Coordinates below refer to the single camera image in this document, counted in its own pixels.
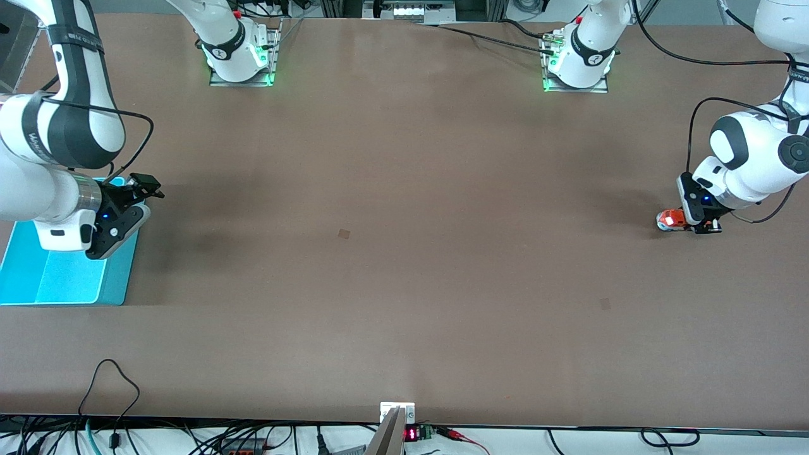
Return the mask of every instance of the mounting plate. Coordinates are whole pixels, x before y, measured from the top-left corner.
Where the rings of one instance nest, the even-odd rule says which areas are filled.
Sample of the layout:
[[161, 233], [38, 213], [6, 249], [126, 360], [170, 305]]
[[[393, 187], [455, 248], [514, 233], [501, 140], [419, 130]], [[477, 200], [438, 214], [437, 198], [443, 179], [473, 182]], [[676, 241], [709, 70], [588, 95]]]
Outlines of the mounting plate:
[[267, 28], [267, 50], [257, 50], [256, 58], [268, 62], [267, 66], [256, 73], [255, 76], [243, 82], [227, 82], [220, 78], [213, 70], [210, 71], [208, 85], [211, 87], [272, 87], [275, 83], [275, 69], [278, 66], [278, 47], [281, 44], [281, 31], [277, 28]]
[[576, 91], [579, 93], [607, 93], [608, 86], [607, 86], [607, 75], [601, 76], [601, 80], [594, 85], [593, 87], [588, 88], [576, 88], [563, 83], [561, 79], [558, 78], [554, 73], [548, 71], [548, 67], [551, 65], [551, 61], [556, 58], [558, 55], [559, 49], [561, 48], [560, 43], [551, 42], [548, 43], [546, 40], [539, 39], [540, 42], [540, 49], [550, 49], [555, 54], [554, 55], [547, 55], [541, 54], [540, 62], [542, 64], [542, 88], [545, 91]]
[[393, 407], [403, 407], [407, 412], [407, 424], [416, 423], [416, 403], [405, 402], [381, 402], [379, 404], [379, 421], [385, 420], [388, 411]]

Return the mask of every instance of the robotic arm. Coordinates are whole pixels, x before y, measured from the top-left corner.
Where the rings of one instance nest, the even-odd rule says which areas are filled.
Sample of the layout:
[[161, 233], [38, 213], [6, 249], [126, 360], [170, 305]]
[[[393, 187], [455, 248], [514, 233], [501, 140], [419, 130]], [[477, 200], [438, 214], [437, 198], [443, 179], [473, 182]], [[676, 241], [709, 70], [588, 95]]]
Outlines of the robotic arm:
[[780, 118], [752, 110], [719, 118], [710, 135], [714, 156], [677, 179], [682, 209], [658, 215], [664, 231], [721, 232], [721, 216], [809, 172], [809, 0], [761, 0], [755, 30], [762, 43], [794, 59], [783, 95], [758, 106]]
[[0, 99], [0, 219], [32, 219], [44, 249], [108, 257], [149, 217], [140, 205], [162, 197], [151, 176], [124, 187], [72, 168], [102, 168], [124, 146], [89, 0], [10, 0], [45, 27], [61, 80], [55, 95]]
[[267, 26], [237, 18], [226, 0], [167, 0], [191, 23], [216, 74], [227, 82], [250, 79], [269, 65]]
[[574, 88], [595, 86], [609, 71], [615, 46], [632, 19], [628, 0], [587, 0], [581, 22], [554, 31], [561, 38], [548, 72]]

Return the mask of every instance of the red wire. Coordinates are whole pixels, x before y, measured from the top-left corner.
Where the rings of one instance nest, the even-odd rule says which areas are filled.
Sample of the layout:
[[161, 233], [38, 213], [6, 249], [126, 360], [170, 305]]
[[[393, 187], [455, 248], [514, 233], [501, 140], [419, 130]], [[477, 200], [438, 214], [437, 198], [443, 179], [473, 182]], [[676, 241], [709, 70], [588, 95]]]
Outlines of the red wire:
[[480, 447], [481, 449], [484, 450], [484, 452], [486, 452], [486, 455], [492, 455], [491, 453], [489, 453], [489, 450], [486, 447], [483, 446], [483, 444], [481, 444], [479, 442], [476, 442], [476, 441], [473, 441], [473, 440], [467, 438], [466, 436], [464, 436], [464, 442], [468, 442], [469, 444], [474, 444], [474, 445]]

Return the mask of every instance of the turquoise bin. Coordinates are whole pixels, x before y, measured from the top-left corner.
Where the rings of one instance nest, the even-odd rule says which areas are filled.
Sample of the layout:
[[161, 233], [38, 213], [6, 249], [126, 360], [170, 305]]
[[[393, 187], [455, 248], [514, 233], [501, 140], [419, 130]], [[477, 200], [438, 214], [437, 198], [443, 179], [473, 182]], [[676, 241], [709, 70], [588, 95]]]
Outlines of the turquoise bin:
[[0, 306], [123, 304], [138, 233], [111, 257], [92, 261], [83, 251], [44, 250], [32, 221], [15, 223], [0, 265]]

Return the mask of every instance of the table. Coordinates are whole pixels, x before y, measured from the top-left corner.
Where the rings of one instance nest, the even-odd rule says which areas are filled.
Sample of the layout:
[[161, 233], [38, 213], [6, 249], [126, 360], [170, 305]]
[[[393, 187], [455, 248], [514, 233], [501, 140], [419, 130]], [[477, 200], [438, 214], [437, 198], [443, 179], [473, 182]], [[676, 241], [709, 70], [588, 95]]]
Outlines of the table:
[[[98, 22], [118, 106], [157, 123], [133, 170], [167, 197], [125, 306], [0, 308], [1, 411], [74, 413], [112, 357], [140, 415], [809, 428], [807, 187], [760, 226], [654, 226], [697, 101], [764, 102], [784, 67], [677, 62], [630, 28], [609, 94], [543, 93], [535, 54], [333, 19], [285, 42], [275, 87], [210, 88], [181, 17]], [[778, 57], [741, 28], [650, 30]], [[52, 74], [40, 43], [23, 89]], [[705, 106], [695, 160], [733, 110]], [[87, 412], [131, 400], [111, 368], [97, 387]]]

